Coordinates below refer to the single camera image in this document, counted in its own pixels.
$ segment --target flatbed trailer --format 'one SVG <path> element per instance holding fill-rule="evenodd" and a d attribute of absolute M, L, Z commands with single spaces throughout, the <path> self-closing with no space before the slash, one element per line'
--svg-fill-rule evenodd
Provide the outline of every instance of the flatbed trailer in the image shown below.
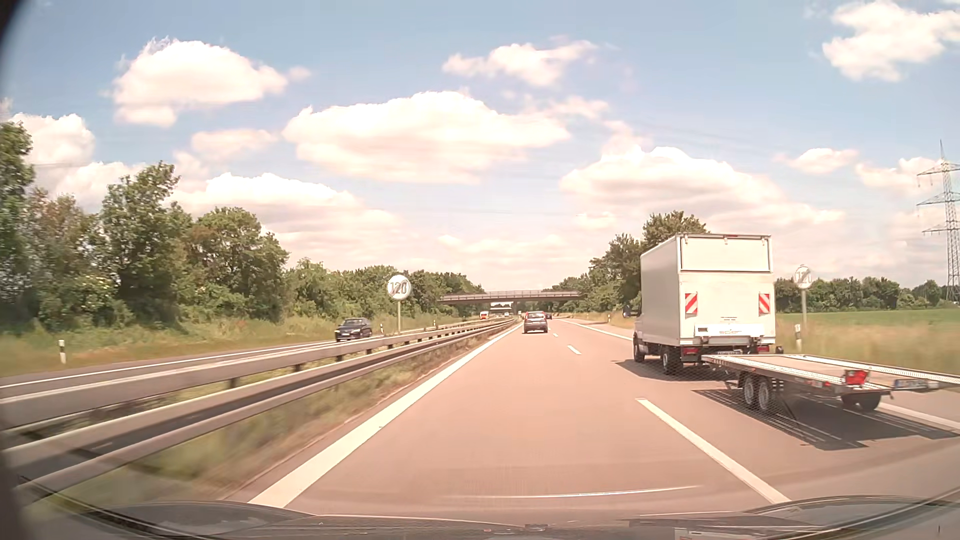
<path fill-rule="evenodd" d="M 882 396 L 893 392 L 960 386 L 960 376 L 825 356 L 744 355 L 736 351 L 703 355 L 702 360 L 735 376 L 747 407 L 764 412 L 776 412 L 783 394 L 839 398 L 846 408 L 870 411 Z"/>

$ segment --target box truck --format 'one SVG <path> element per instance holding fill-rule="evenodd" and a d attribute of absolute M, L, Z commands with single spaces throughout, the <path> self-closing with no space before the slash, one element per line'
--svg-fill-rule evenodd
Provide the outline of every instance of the box truck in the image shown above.
<path fill-rule="evenodd" d="M 677 234 L 640 256 L 634 359 L 663 372 L 718 352 L 775 347 L 773 252 L 763 234 Z"/>

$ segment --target trailer license plate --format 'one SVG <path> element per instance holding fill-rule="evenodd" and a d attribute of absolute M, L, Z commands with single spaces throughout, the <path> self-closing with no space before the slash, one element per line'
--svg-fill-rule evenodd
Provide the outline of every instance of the trailer license plate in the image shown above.
<path fill-rule="evenodd" d="M 927 388 L 926 379 L 897 379 L 894 388 Z"/>

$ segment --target truck tail light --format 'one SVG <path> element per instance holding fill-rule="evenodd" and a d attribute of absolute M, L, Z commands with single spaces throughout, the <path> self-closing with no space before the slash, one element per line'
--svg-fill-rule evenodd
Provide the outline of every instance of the truck tail light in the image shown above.
<path fill-rule="evenodd" d="M 860 386 L 867 381 L 867 372 L 862 369 L 850 369 L 844 372 L 843 380 L 847 386 Z"/>

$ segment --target grass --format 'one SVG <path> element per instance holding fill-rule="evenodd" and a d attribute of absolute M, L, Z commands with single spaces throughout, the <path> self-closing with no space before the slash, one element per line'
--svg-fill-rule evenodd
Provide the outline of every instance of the grass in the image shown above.
<path fill-rule="evenodd" d="M 634 318 L 609 314 L 611 325 L 632 329 Z M 608 313 L 576 313 L 589 321 L 607 321 Z M 777 315 L 777 343 L 787 353 L 799 351 L 794 325 L 800 313 Z M 844 311 L 808 313 L 803 352 L 855 361 L 960 374 L 956 341 L 960 309 Z"/>
<path fill-rule="evenodd" d="M 404 386 L 489 339 L 475 336 L 343 382 L 159 452 L 27 507 L 28 519 L 150 501 L 219 500 Z"/>
<path fill-rule="evenodd" d="M 460 322 L 459 317 L 420 315 L 404 317 L 402 328 L 412 330 Z M 374 333 L 380 324 L 386 333 L 396 331 L 396 317 L 372 319 Z M 288 345 L 333 338 L 337 322 L 315 317 L 289 317 L 282 323 L 223 319 L 210 323 L 183 323 L 179 329 L 130 326 L 91 328 L 50 333 L 35 330 L 21 335 L 0 334 L 0 377 L 50 372 L 127 360 L 199 355 L 229 350 Z M 58 340 L 66 342 L 67 363 L 60 363 Z"/>

